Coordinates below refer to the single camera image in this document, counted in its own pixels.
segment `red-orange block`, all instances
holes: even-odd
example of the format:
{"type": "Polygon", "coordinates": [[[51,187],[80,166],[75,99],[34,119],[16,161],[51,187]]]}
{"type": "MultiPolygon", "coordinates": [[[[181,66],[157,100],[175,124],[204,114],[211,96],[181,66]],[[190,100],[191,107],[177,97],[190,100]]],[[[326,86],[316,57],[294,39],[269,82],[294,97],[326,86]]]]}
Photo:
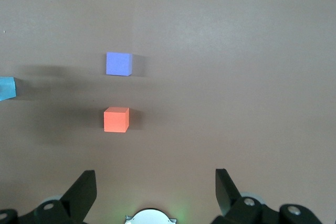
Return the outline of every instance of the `red-orange block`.
{"type": "Polygon", "coordinates": [[[105,132],[126,132],[130,125],[130,108],[109,107],[104,111],[105,132]]]}

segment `silver bolt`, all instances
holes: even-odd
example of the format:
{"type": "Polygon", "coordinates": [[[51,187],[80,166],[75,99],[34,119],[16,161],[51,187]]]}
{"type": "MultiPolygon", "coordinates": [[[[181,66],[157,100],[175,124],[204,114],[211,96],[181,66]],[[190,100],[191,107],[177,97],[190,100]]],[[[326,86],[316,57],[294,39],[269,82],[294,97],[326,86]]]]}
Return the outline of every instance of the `silver bolt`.
{"type": "Polygon", "coordinates": [[[5,212],[3,214],[0,214],[0,220],[6,219],[7,216],[8,216],[8,214],[6,214],[5,212]]]}
{"type": "Polygon", "coordinates": [[[289,206],[287,209],[293,215],[300,215],[301,214],[300,209],[295,207],[295,206],[289,206]]]}
{"type": "Polygon", "coordinates": [[[49,204],[46,204],[44,207],[43,207],[43,209],[44,210],[49,210],[49,209],[51,209],[51,208],[53,208],[54,207],[54,204],[53,203],[49,203],[49,204]]]}
{"type": "Polygon", "coordinates": [[[246,205],[248,205],[248,206],[251,206],[251,207],[255,205],[254,200],[252,200],[252,199],[250,199],[250,198],[246,198],[246,199],[244,199],[244,203],[245,203],[246,205]]]}

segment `gray floor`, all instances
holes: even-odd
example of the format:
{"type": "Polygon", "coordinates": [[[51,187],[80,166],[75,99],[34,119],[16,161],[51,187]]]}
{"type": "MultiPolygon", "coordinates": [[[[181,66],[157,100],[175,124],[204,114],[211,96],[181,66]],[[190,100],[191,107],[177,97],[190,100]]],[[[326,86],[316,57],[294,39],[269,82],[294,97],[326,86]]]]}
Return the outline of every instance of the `gray floor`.
{"type": "Polygon", "coordinates": [[[85,169],[86,221],[220,210],[215,169],[271,208],[336,219],[336,0],[0,0],[0,209],[24,214],[85,169]],[[107,51],[135,54],[130,77],[107,51]],[[125,134],[102,112],[131,108],[125,134]]]}

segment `light blue cube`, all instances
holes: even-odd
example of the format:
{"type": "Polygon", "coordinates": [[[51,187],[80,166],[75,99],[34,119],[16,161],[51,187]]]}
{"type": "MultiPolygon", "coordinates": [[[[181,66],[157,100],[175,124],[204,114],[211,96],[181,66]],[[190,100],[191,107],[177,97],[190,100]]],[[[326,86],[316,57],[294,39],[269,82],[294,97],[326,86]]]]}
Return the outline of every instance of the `light blue cube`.
{"type": "Polygon", "coordinates": [[[132,74],[132,54],[120,52],[106,53],[106,74],[130,76],[132,74]]]}
{"type": "Polygon", "coordinates": [[[0,77],[0,101],[16,97],[13,77],[0,77]]]}

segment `toy block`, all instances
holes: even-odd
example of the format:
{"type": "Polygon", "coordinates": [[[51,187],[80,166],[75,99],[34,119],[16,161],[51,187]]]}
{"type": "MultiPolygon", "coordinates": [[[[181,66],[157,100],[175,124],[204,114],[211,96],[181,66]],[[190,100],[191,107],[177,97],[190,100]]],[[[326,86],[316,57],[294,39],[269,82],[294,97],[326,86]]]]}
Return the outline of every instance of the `toy block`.
{"type": "Polygon", "coordinates": [[[130,108],[109,107],[104,111],[105,132],[126,132],[130,125],[130,108]]]}
{"type": "Polygon", "coordinates": [[[0,77],[0,101],[16,97],[13,77],[0,77]]]}
{"type": "Polygon", "coordinates": [[[132,54],[120,52],[106,53],[106,74],[130,76],[132,74],[132,54]]]}

